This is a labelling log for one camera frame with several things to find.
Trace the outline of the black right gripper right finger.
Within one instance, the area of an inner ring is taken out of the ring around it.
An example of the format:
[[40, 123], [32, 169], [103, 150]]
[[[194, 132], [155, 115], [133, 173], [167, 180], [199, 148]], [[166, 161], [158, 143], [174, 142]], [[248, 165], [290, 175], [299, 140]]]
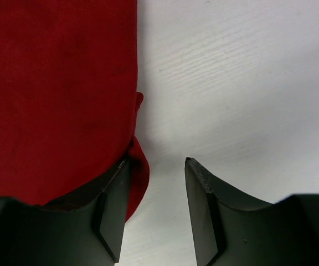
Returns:
[[185, 179], [198, 265], [319, 265], [319, 194], [268, 203], [194, 158]]

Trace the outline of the dark red t shirt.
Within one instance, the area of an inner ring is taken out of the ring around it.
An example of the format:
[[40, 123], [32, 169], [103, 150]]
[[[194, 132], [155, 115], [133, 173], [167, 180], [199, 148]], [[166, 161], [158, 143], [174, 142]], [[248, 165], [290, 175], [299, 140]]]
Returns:
[[133, 215], [149, 183], [137, 71], [136, 1], [0, 1], [0, 196], [45, 204], [128, 154]]

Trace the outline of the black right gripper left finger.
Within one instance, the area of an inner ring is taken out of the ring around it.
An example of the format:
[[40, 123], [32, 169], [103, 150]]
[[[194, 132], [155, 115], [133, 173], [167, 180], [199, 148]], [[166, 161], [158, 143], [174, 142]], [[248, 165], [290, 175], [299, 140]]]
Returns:
[[114, 265], [120, 259], [131, 162], [43, 206], [0, 197], [0, 265]]

